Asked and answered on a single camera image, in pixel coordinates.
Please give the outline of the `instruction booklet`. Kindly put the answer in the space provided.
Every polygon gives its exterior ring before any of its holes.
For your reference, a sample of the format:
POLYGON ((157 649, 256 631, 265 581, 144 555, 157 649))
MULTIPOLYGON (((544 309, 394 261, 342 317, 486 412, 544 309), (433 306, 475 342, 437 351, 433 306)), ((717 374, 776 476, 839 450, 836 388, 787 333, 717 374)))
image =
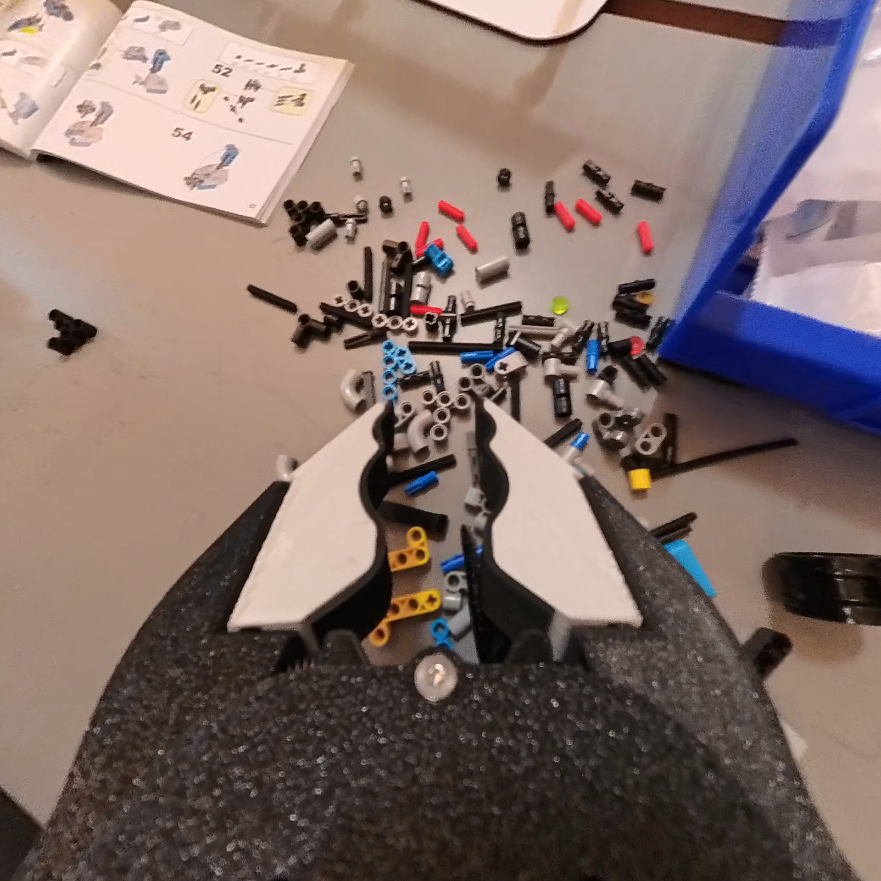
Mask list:
POLYGON ((2 2, 1 50, 3 151, 259 226, 354 71, 156 2, 2 2))

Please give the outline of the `black toy wheel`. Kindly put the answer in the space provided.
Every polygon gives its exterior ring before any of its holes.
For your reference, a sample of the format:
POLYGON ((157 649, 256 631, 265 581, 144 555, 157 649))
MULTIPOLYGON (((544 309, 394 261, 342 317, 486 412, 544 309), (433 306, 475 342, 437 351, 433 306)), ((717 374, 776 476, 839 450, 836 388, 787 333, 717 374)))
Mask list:
POLYGON ((765 561, 769 595, 788 612, 843 625, 880 626, 880 557, 784 552, 765 561))

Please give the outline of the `black brick connector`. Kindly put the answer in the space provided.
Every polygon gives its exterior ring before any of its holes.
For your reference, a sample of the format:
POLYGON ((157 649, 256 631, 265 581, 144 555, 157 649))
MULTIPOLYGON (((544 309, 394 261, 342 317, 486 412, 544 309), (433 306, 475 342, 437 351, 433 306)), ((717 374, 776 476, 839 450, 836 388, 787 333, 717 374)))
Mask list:
POLYGON ((64 358, 71 357, 97 336, 98 329, 80 318, 75 318, 58 309, 52 309, 48 319, 55 328, 56 335, 47 341, 47 348, 64 358))

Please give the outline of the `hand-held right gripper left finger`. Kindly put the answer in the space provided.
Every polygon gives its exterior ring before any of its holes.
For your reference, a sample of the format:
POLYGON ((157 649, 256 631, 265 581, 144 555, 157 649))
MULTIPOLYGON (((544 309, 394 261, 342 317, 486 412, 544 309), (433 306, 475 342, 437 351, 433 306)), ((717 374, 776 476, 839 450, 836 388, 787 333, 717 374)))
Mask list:
POLYGON ((380 624, 392 582, 378 507, 394 424, 392 406, 377 403, 292 471, 228 632, 369 633, 380 624))

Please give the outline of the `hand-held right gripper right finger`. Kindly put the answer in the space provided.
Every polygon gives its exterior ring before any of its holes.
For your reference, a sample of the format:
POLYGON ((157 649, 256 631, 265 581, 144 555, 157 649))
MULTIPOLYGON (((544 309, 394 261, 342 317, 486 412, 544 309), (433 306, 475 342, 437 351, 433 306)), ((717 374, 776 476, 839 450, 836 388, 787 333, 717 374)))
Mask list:
POLYGON ((475 412, 490 505, 481 603, 497 626, 641 626, 574 465, 498 405, 475 412))

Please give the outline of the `clear plastic bags bundle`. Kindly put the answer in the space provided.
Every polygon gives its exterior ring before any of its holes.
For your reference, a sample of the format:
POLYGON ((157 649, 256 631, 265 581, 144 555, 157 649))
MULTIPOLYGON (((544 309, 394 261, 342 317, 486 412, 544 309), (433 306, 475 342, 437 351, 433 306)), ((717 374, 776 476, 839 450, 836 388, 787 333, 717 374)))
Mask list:
POLYGON ((880 37, 833 126, 762 225, 751 301, 880 336, 880 37))

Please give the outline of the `grey desk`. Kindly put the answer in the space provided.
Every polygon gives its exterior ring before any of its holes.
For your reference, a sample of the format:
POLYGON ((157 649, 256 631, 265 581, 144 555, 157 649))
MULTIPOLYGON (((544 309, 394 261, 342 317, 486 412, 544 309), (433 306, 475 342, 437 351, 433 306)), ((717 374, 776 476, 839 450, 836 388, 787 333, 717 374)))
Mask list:
MULTIPOLYGON (((614 4, 555 45, 414 2, 169 2, 355 72, 290 188, 394 215, 359 242, 441 228, 464 208, 480 259, 532 249, 503 291, 597 319, 619 281, 674 301, 725 176, 785 4, 614 4)), ((353 279, 358 247, 299 251, 280 212, 240 224, 62 163, 2 154, 2 784, 48 821, 129 641, 189 564, 270 482, 349 422, 338 339, 293 350, 293 319, 353 279), (98 329, 47 348, 58 309, 98 329)), ((696 512, 691 546, 739 638, 770 625, 795 651, 769 686, 807 742, 802 772, 864 879, 879 879, 879 629, 800 619, 767 596, 777 552, 879 553, 879 439, 791 403, 669 372, 683 457, 793 436, 799 445, 666 479, 633 499, 654 523, 696 512)))

